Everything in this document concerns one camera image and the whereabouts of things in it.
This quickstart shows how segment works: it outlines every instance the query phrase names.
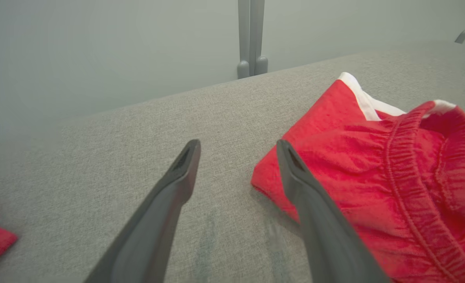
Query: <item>gray couch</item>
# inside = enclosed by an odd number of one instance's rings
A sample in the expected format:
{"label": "gray couch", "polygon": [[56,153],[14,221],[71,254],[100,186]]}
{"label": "gray couch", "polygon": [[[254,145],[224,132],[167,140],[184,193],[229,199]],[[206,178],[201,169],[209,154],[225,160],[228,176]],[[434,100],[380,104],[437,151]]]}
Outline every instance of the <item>gray couch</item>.
{"label": "gray couch", "polygon": [[0,143],[0,227],[20,238],[0,282],[81,281],[185,143],[202,156],[166,281],[310,281],[300,231],[254,191],[255,164],[341,72],[410,110],[465,110],[465,46],[365,52],[201,88]]}

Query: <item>gray wall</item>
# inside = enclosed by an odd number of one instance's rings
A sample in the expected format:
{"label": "gray wall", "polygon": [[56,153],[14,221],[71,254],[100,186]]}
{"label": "gray wall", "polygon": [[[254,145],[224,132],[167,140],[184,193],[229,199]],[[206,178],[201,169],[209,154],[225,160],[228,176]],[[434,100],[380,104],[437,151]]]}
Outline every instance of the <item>gray wall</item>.
{"label": "gray wall", "polygon": [[465,0],[265,0],[262,55],[272,72],[463,30]]}
{"label": "gray wall", "polygon": [[234,0],[0,0],[0,140],[237,78]]}

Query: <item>white trim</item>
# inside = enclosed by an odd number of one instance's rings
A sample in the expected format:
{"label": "white trim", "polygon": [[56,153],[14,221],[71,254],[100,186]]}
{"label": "white trim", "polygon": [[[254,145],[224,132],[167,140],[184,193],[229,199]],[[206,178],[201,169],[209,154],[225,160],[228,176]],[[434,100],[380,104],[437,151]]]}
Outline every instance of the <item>white trim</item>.
{"label": "white trim", "polygon": [[369,98],[369,100],[372,102],[372,106],[374,106],[374,109],[376,109],[377,111],[381,111],[391,116],[400,116],[406,114],[405,111],[398,109],[393,105],[389,105],[388,103],[374,99],[372,96],[370,96],[368,93],[364,91],[363,93]]}
{"label": "white trim", "polygon": [[405,111],[396,108],[395,106],[389,105],[385,102],[374,99],[368,93],[362,90],[362,87],[358,83],[357,79],[348,72],[340,74],[339,78],[346,86],[353,92],[358,103],[358,107],[362,111],[367,121],[381,121],[381,118],[377,115],[377,111],[392,115],[400,116],[405,114]]}
{"label": "white trim", "polygon": [[447,102],[445,100],[434,100],[435,106],[430,109],[428,112],[426,112],[425,115],[423,115],[423,119],[428,118],[432,114],[445,114],[448,113],[449,111],[453,110],[456,105],[452,104],[450,102]]}

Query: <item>stitching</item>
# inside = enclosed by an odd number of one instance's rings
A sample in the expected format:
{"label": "stitching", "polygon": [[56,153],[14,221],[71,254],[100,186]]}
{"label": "stitching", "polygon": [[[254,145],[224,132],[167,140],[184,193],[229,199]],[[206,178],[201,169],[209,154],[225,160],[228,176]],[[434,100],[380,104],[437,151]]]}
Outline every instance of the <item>stitching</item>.
{"label": "stitching", "polygon": [[449,195],[452,195],[452,197],[454,197],[453,193],[446,190],[447,183],[444,181],[444,178],[441,177],[442,173],[443,173],[443,170],[442,170],[442,155],[445,152],[446,148],[447,148],[447,139],[445,138],[444,143],[440,147],[439,156],[437,158],[437,170],[435,172],[435,181],[439,184],[439,187],[441,188],[442,197],[444,197],[444,203],[452,211],[454,211],[455,210],[454,206],[453,206],[452,202],[450,201],[450,199],[452,199],[452,198],[449,197]]}
{"label": "stitching", "polygon": [[405,219],[407,220],[407,223],[409,224],[410,226],[410,229],[412,231],[412,233],[414,234],[414,236],[416,237],[416,240],[419,242],[419,244],[421,244],[421,246],[426,250],[426,252],[428,253],[428,255],[430,256],[430,258],[432,259],[432,261],[435,263],[436,267],[442,272],[442,274],[444,274],[445,276],[447,276],[448,278],[450,278],[452,281],[457,281],[457,279],[455,278],[455,276],[453,274],[451,274],[451,272],[449,272],[448,270],[446,270],[443,266],[442,266],[442,263],[437,259],[437,256],[432,252],[432,250],[430,249],[430,247],[428,246],[428,244],[426,243],[426,240],[423,238],[423,235],[421,235],[421,233],[419,232],[418,228],[416,227],[416,225],[414,224],[414,221],[412,220],[412,218],[410,217],[406,207],[405,207],[405,204],[403,202],[403,199],[401,198],[400,196],[400,193],[399,193],[399,188],[398,186],[396,185],[396,182],[395,182],[395,179],[393,177],[393,171],[391,169],[391,160],[390,160],[390,156],[389,156],[389,152],[390,152],[390,148],[391,148],[391,143],[393,141],[393,137],[394,135],[396,134],[396,131],[398,130],[398,127],[400,126],[400,123],[401,123],[401,120],[399,120],[398,122],[396,122],[395,124],[395,127],[393,128],[393,130],[391,131],[391,135],[390,137],[388,138],[388,142],[386,144],[386,151],[385,151],[385,161],[386,161],[386,171],[388,173],[388,177],[389,177],[389,181],[392,185],[392,188],[393,188],[393,194],[400,206],[400,209],[403,213],[403,216],[405,217]]}

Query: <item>gray fabric surface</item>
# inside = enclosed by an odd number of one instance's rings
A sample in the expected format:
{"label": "gray fabric surface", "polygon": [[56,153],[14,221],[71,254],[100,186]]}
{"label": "gray fabric surface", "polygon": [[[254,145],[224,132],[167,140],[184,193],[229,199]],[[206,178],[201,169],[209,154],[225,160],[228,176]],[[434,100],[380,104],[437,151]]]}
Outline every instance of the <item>gray fabric surface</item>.
{"label": "gray fabric surface", "polygon": [[81,281],[184,144],[199,138],[166,281],[309,282],[297,225],[254,191],[254,165],[341,72],[410,110],[465,110],[465,46],[346,56],[115,109],[0,144],[0,227],[20,239],[0,282]]}

